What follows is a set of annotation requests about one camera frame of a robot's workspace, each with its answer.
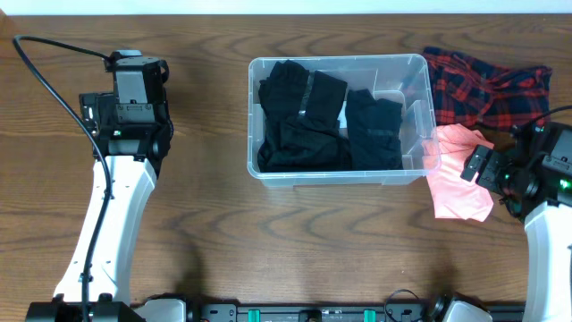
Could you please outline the pink garment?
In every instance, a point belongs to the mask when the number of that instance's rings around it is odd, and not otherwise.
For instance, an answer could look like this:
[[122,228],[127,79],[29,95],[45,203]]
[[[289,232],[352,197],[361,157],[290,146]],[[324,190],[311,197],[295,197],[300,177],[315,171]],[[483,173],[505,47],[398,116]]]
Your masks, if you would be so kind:
[[483,222],[492,211],[492,196],[474,180],[463,180],[461,173],[466,159],[478,145],[493,148],[494,144],[479,130],[469,130],[461,124],[437,126],[436,137],[437,147],[424,144],[425,165],[429,164],[429,156],[441,153],[440,167],[426,176],[435,217]]

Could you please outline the red plaid flannel shirt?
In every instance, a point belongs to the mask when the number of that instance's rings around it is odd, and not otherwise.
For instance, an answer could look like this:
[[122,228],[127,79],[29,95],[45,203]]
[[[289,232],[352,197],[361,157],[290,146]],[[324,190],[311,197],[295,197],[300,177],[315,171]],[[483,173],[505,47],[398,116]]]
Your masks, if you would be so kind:
[[549,111],[552,68],[510,69],[457,51],[426,47],[435,121],[509,131]]

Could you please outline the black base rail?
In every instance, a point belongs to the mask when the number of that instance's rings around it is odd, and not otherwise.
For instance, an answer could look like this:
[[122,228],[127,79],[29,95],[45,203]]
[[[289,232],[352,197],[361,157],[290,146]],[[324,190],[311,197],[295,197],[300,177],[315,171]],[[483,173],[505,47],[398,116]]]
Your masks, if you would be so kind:
[[393,302],[365,306],[271,306],[210,303],[195,321],[207,322],[384,322],[420,321],[428,311],[423,302]]

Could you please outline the clear plastic storage container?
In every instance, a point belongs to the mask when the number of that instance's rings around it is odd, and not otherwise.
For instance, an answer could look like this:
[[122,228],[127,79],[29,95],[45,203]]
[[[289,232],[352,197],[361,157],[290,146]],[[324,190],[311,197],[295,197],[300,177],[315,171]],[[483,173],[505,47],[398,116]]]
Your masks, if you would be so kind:
[[248,67],[248,152],[250,175],[266,187],[319,184],[407,185],[441,165],[427,61],[418,54],[292,57],[305,69],[368,90],[374,99],[401,104],[401,170],[263,173],[257,153],[265,141],[265,114],[258,97],[259,82],[285,57],[258,57]]

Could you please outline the black trousers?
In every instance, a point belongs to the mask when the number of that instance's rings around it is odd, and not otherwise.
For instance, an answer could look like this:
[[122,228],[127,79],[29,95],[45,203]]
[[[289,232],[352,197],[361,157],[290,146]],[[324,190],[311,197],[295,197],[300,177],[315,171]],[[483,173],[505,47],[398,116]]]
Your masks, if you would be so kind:
[[257,163],[263,173],[347,171],[348,141],[337,130],[299,118],[311,71],[291,60],[275,64],[260,81],[258,96],[265,113],[265,142]]

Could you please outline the dark navy garment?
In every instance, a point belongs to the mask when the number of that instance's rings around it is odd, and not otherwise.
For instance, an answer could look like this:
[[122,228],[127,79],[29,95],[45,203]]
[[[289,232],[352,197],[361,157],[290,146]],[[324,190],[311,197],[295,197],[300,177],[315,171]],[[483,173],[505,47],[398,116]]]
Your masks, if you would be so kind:
[[375,99],[367,89],[350,90],[346,99],[349,147],[354,170],[402,170],[402,104]]

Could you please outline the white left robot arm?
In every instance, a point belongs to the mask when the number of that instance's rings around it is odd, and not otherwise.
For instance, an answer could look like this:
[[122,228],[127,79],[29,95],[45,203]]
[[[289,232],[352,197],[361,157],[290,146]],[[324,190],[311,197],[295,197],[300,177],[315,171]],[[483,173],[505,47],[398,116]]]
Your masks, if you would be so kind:
[[78,244],[51,301],[28,321],[185,321],[189,304],[158,295],[130,305],[130,271],[142,214],[173,134],[163,99],[122,103],[112,92],[80,95],[81,118],[97,143],[94,183]]

